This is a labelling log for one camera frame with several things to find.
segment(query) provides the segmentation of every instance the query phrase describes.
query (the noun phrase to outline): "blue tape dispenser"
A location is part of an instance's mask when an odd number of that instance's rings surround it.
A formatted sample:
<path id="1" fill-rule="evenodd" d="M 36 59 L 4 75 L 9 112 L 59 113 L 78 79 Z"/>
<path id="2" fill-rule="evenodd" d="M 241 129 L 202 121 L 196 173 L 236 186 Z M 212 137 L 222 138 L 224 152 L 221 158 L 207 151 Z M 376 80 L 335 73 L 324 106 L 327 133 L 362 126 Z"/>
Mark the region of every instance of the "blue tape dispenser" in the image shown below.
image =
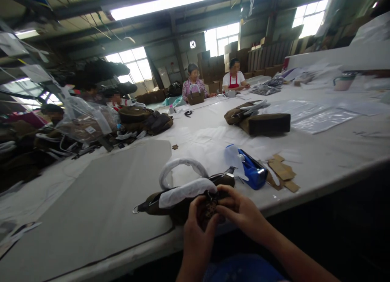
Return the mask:
<path id="1" fill-rule="evenodd" d="M 237 150 L 243 162 L 245 176 L 248 178 L 248 180 L 244 181 L 254 190 L 260 189 L 267 181 L 268 170 L 244 150 L 239 148 Z"/>

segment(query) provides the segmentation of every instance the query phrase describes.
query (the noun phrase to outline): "gray cardboard sheet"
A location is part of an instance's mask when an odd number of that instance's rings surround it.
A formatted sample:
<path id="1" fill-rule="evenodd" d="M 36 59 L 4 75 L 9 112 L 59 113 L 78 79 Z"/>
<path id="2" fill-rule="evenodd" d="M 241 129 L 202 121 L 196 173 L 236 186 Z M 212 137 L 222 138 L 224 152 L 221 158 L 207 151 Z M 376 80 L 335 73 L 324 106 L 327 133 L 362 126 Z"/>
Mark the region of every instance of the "gray cardboard sheet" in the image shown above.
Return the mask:
<path id="1" fill-rule="evenodd" d="M 168 216 L 132 210 L 161 190 L 170 157 L 169 141 L 151 139 L 92 161 L 0 260 L 0 280 L 50 280 L 169 232 Z"/>

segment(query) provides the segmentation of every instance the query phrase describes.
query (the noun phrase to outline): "red apron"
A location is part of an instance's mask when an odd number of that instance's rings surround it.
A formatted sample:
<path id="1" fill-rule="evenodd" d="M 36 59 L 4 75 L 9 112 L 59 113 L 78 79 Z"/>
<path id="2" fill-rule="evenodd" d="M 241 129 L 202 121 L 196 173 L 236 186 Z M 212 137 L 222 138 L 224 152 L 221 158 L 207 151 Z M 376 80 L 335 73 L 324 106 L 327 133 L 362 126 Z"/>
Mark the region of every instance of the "red apron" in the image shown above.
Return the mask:
<path id="1" fill-rule="evenodd" d="M 231 89 L 231 88 L 237 88 L 237 87 L 240 86 L 239 84 L 237 84 L 237 78 L 238 78 L 238 74 L 236 75 L 236 83 L 235 83 L 235 84 L 232 84 L 232 76 L 230 75 L 230 85 L 229 85 L 229 89 Z"/>

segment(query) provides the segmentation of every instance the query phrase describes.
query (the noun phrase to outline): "factory floor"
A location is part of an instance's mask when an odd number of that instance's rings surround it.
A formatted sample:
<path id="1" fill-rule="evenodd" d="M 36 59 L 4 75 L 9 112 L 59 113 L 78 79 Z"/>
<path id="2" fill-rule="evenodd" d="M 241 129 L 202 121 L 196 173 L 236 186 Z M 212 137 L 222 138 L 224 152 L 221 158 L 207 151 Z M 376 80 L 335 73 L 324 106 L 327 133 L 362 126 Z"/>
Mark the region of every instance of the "factory floor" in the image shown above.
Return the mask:
<path id="1" fill-rule="evenodd" d="M 388 281 L 390 187 L 386 171 L 346 189 L 268 218 L 269 222 L 343 282 Z M 215 239 L 211 262 L 257 253 L 291 280 L 260 245 L 235 230 Z M 146 264 L 115 282 L 175 281 L 182 252 Z"/>

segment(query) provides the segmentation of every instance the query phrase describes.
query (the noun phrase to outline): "floral shirt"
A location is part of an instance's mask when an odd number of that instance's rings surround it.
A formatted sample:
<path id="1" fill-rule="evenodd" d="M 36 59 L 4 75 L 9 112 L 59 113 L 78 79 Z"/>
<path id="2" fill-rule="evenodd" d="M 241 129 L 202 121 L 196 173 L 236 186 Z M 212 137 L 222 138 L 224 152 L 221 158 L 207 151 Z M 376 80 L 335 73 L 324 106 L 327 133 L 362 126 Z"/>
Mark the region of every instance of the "floral shirt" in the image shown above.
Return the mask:
<path id="1" fill-rule="evenodd" d="M 207 98 L 208 97 L 208 93 L 206 91 L 206 89 L 204 88 L 204 83 L 202 82 L 202 80 L 199 80 L 199 79 L 196 79 L 196 85 L 199 86 L 199 90 L 200 92 L 204 92 L 204 97 Z M 188 102 L 188 99 L 187 99 L 187 96 L 190 95 L 190 86 L 192 85 L 190 79 L 188 79 L 187 81 L 184 82 L 183 84 L 183 99 Z M 196 87 L 192 87 L 192 92 L 198 92 L 198 89 Z"/>

